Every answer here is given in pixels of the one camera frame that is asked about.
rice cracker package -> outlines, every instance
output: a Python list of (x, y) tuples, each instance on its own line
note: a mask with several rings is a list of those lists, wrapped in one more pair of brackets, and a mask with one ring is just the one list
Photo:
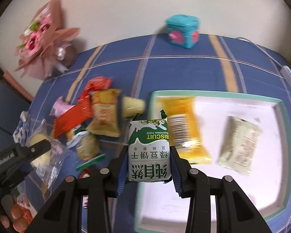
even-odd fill
[(108, 89), (91, 93), (93, 120), (87, 126), (92, 134), (119, 137), (118, 96), (121, 90)]
[(171, 177), (167, 120), (130, 121), (128, 179), (138, 182)]
[(176, 147), (180, 158), (190, 164), (211, 164), (193, 113), (194, 97), (162, 98), (160, 102), (168, 117), (169, 144)]

teal box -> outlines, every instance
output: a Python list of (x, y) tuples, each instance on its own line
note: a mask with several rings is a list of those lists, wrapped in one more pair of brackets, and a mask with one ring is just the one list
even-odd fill
[(192, 48), (199, 39), (199, 19), (188, 15), (174, 15), (166, 20), (170, 43)]

screw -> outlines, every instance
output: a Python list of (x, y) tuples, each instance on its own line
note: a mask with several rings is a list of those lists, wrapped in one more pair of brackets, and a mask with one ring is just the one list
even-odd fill
[(232, 182), (232, 181), (233, 181), (233, 177), (230, 176), (230, 175), (226, 175), (226, 176), (224, 176), (224, 179), (225, 179), (227, 182)]
[(67, 181), (67, 182), (72, 182), (72, 181), (74, 181), (74, 176), (68, 176), (68, 177), (66, 177), (66, 181)]
[(198, 174), (198, 170), (196, 168), (191, 168), (190, 173), (191, 174)]
[(107, 174), (107, 173), (109, 173), (109, 169), (108, 168), (103, 168), (103, 169), (100, 170), (100, 173), (101, 174)]

